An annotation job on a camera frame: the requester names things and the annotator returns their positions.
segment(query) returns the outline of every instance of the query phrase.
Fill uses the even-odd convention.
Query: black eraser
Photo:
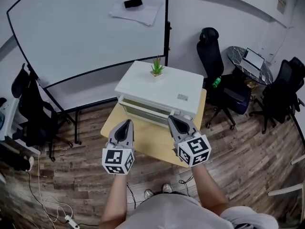
[[[139,7],[142,5],[142,0],[128,0],[124,2],[125,8]]]

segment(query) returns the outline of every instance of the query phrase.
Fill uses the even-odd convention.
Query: human arm
[[[192,167],[198,196],[202,207],[220,215],[229,208],[229,200],[216,184],[203,164]]]
[[[102,214],[100,229],[114,229],[126,220],[127,176],[115,175],[113,184]]]

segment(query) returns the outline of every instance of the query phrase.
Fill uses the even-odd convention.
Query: marble tabletop
[[[262,68],[260,70],[259,78],[251,74],[251,72],[244,69],[242,66],[240,66],[240,62],[243,59],[244,53],[246,52],[245,48],[241,47],[235,47],[231,46],[227,48],[227,55],[230,61],[239,69],[241,70],[246,76],[251,78],[252,80],[255,80],[256,82],[262,84],[262,85],[270,85],[273,83],[273,76],[268,68],[268,66],[263,63]],[[262,80],[262,74],[265,76],[265,81]]]

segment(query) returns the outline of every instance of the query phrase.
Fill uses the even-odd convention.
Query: whiteboard frame
[[[20,43],[18,42],[18,39],[17,39],[17,36],[15,34],[15,31],[14,31],[14,28],[13,28],[13,25],[10,21],[10,15],[9,15],[9,12],[20,2],[21,0],[17,0],[6,12],[7,14],[7,18],[9,20],[9,24],[10,24],[10,28],[11,28],[11,31],[14,35],[14,38],[17,42],[17,45],[23,55],[23,57],[25,58],[26,62],[28,63],[27,67],[29,68],[29,70],[35,74],[36,76],[36,79],[39,79],[39,76],[35,73],[34,69],[32,68],[31,66],[31,63],[29,62],[29,60],[27,59],[24,51],[22,50],[22,47],[20,45]],[[169,30],[171,29],[170,28],[170,24],[169,22],[167,21],[168,20],[168,0],[165,0],[165,25],[164,25],[164,51],[163,51],[163,55],[159,55],[160,57],[165,57],[165,66],[167,66],[167,61],[168,61],[168,51],[169,51]],[[53,83],[53,84],[50,84],[48,86],[41,86],[45,91],[47,88],[49,87],[52,87],[54,85],[57,85],[59,83],[62,83],[62,82],[65,82],[65,81],[68,81],[70,79],[73,79],[73,78],[76,78],[76,77],[79,77],[79,76],[82,76],[82,75],[85,75],[85,74],[89,74],[89,73],[93,73],[95,71],[100,71],[100,70],[103,70],[103,69],[107,69],[107,68],[110,68],[110,67],[114,67],[114,66],[118,66],[118,65],[122,65],[122,64],[126,64],[126,63],[132,63],[136,60],[138,61],[142,61],[142,60],[147,60],[147,59],[153,59],[155,57],[157,57],[158,55],[156,56],[152,56],[152,57],[148,57],[148,58],[141,58],[141,59],[134,59],[134,60],[131,60],[131,61],[126,61],[126,62],[121,62],[121,63],[117,63],[117,64],[113,64],[113,65],[108,65],[108,66],[105,66],[105,67],[102,67],[102,68],[99,68],[99,69],[95,69],[95,70],[92,70],[92,71],[88,71],[88,72],[84,72],[84,73],[81,73],[81,74],[78,74],[78,75],[75,75],[75,76],[72,76],[72,77],[69,77],[67,79],[64,79],[64,80],[61,80],[59,82],[56,82],[56,83]]]

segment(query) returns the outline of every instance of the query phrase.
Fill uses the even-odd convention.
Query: green bottle
[[[214,83],[212,84],[213,88],[216,88],[221,81],[221,76],[217,77]]]

